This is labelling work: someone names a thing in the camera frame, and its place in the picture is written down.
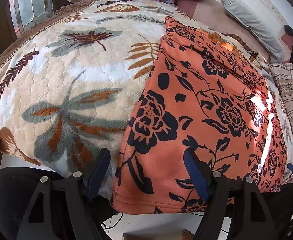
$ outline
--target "gray pillow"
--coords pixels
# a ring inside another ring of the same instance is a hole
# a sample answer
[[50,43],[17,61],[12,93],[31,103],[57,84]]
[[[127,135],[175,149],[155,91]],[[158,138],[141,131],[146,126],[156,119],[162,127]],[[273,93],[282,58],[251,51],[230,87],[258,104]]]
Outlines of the gray pillow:
[[227,13],[250,30],[270,52],[271,63],[282,62],[285,52],[272,30],[241,0],[221,0]]

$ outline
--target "silver bolt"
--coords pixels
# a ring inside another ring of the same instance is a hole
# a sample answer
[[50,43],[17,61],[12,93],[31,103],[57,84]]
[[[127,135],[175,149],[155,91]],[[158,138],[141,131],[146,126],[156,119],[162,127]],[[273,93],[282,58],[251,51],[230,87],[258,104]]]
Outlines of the silver bolt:
[[214,172],[213,172],[213,176],[216,177],[216,178],[219,178],[219,177],[221,177],[221,172],[219,172],[219,171],[214,171]]
[[41,181],[42,183],[45,183],[45,182],[48,181],[48,177],[47,177],[47,176],[43,176],[43,177],[41,177],[40,181]]
[[73,173],[73,177],[75,177],[75,178],[81,177],[81,175],[82,175],[81,171],[76,171]]
[[252,183],[253,182],[253,179],[251,177],[246,177],[245,180],[248,182],[248,183]]

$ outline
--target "brown ruffled fabric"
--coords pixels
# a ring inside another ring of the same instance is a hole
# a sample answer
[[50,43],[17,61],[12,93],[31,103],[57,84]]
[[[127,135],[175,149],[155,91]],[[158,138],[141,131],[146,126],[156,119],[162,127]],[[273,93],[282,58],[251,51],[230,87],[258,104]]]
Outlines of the brown ruffled fabric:
[[57,21],[63,19],[64,17],[69,16],[72,13],[75,13],[87,6],[89,6],[93,1],[96,0],[83,0],[78,3],[62,6],[61,9],[57,10],[55,14],[46,19],[44,22],[36,25],[31,30],[27,31],[24,35],[18,38],[14,43],[12,43],[2,54],[0,55],[0,70],[3,63],[11,56],[11,54],[19,48],[23,43],[25,43],[32,36],[37,34],[38,32],[43,31],[46,27],[56,23]]

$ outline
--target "orange blanket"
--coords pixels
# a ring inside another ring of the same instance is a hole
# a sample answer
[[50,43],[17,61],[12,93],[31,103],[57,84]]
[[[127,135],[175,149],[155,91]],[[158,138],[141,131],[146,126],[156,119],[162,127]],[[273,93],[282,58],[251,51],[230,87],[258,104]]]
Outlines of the orange blanket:
[[208,33],[166,18],[158,59],[125,131],[113,208],[127,214],[196,212],[186,149],[230,179],[281,189],[286,146],[264,78]]

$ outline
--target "cream leaf-patterned blanket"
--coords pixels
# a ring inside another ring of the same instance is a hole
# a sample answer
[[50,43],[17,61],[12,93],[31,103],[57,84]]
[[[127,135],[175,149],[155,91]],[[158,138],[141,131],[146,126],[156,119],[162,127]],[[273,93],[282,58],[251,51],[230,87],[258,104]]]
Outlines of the cream leaf-patterned blanket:
[[110,198],[123,132],[157,58],[166,16],[212,32],[162,2],[95,0],[2,57],[0,152],[66,177],[106,147],[111,164],[99,194]]

